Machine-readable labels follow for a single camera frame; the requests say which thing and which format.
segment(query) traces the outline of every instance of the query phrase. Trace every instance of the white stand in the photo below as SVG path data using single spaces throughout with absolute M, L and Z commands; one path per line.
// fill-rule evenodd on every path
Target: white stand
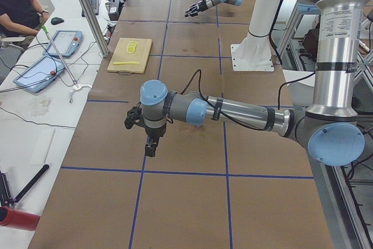
M 241 44 L 231 45 L 234 71 L 274 70 L 268 35 L 279 3 L 280 0 L 255 1 L 247 37 Z

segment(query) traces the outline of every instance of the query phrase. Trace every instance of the person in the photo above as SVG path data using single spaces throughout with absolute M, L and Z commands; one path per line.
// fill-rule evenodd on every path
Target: person
M 5 37 L 25 37 L 19 43 L 27 47 L 49 18 L 38 0 L 0 0 L 0 33 Z

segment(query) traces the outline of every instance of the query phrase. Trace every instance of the black mouse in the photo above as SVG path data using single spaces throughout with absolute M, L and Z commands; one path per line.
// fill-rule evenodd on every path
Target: black mouse
M 65 20 L 61 17 L 54 17 L 51 19 L 51 24 L 55 26 L 56 24 L 63 23 L 64 21 Z

